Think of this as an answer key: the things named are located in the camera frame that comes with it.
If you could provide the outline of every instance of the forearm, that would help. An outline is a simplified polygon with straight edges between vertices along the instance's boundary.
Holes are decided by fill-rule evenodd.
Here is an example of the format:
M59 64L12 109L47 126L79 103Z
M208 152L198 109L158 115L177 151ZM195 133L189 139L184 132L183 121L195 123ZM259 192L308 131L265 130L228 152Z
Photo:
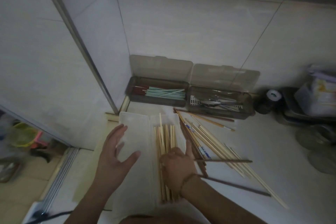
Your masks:
M109 193L92 184L64 224L96 224L109 197Z
M212 224L265 224L252 213L219 194L197 176L184 184L181 193Z

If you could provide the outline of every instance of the bundle of chopsticks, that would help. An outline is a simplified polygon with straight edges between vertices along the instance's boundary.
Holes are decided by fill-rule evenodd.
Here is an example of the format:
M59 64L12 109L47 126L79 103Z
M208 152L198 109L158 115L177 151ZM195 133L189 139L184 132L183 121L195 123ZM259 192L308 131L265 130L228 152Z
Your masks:
M168 153L172 148L177 145L175 126L174 125L162 125L162 119L160 114L160 126L154 127L154 134L156 137L156 147L157 147L157 159L166 153ZM161 202L175 202L179 200L179 195L172 192L163 181L161 164L159 167L159 180L160 180L160 192L161 192Z
M250 160L243 160L241 157L230 147L226 146L225 144L221 143L215 136L212 135L206 129L197 119L207 120L204 119L198 115L195 115L193 113L188 114L191 115L191 117L194 119L196 123L193 123L192 121L188 119L184 119L181 115L181 112L186 112L182 110L174 109L174 111L179 115L180 118L180 126L183 132L183 135L185 136L186 140L190 140L193 145L193 154L196 158L200 159L198 161L199 168L202 172L202 178L212 180L215 182L223 183L232 187L240 188L243 190L251 191L260 195L273 197L275 200L277 200L284 208L288 209L288 206L284 201L282 201L275 192L252 170L252 168L247 164L249 162L252 162ZM255 178L267 191L259 191L252 188L244 187L237 184L232 184L229 182L209 178L207 172L206 172L206 162L208 161L214 161L210 158L209 154L205 151L204 147L200 145L200 142L202 142L204 145L206 145L214 154L216 154L222 162L225 162L230 168L235 170L238 174L240 174L242 177L248 177L248 178Z
M150 86L135 86L132 94L175 100L184 100L186 98L184 89L162 89Z

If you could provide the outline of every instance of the white wall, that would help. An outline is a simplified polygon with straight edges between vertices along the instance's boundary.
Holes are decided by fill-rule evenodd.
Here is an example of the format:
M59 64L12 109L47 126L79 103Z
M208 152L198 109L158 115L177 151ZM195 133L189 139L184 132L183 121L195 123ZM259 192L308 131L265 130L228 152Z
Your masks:
M131 70L118 0L62 1L120 109Z
M257 70L254 90L300 86L312 62L336 65L334 7L283 0L119 4L130 54Z
M0 105L94 149L111 107L53 2L0 3Z

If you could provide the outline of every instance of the open lid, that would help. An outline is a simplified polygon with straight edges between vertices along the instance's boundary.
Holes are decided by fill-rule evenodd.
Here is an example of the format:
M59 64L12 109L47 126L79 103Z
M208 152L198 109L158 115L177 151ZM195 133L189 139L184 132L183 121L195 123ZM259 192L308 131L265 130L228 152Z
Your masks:
M259 71L233 66L195 64L190 84L220 90L249 92L258 81L259 75Z
M133 76L189 82L193 63L161 56L130 55Z

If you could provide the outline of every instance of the fingernail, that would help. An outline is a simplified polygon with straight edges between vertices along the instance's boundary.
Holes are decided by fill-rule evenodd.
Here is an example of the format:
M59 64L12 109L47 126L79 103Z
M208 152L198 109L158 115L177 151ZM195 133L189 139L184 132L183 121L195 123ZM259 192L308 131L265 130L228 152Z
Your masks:
M139 158L140 155L141 155L141 151L136 151L136 152L135 152L135 155L136 155L137 158Z

